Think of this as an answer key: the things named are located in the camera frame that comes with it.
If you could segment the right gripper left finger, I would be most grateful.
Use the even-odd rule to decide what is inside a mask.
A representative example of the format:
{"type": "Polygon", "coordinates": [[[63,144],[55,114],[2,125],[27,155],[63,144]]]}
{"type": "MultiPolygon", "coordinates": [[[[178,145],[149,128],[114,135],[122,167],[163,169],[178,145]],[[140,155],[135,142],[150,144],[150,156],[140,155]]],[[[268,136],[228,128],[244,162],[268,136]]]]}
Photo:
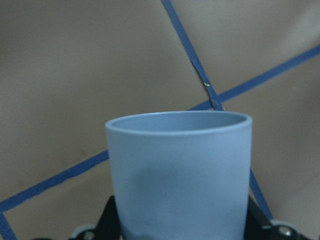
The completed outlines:
{"type": "Polygon", "coordinates": [[[112,195],[109,197],[98,222],[77,227],[68,240],[120,240],[121,238],[115,196],[112,195]]]}

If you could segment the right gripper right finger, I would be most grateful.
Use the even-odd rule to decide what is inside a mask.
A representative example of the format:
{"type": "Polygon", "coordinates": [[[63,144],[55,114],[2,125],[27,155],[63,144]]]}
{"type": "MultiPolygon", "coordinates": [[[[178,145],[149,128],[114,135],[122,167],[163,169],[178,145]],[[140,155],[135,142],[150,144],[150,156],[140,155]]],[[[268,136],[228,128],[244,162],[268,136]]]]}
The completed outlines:
{"type": "Polygon", "coordinates": [[[309,240],[286,222],[270,220],[260,207],[248,197],[244,240],[309,240]]]}

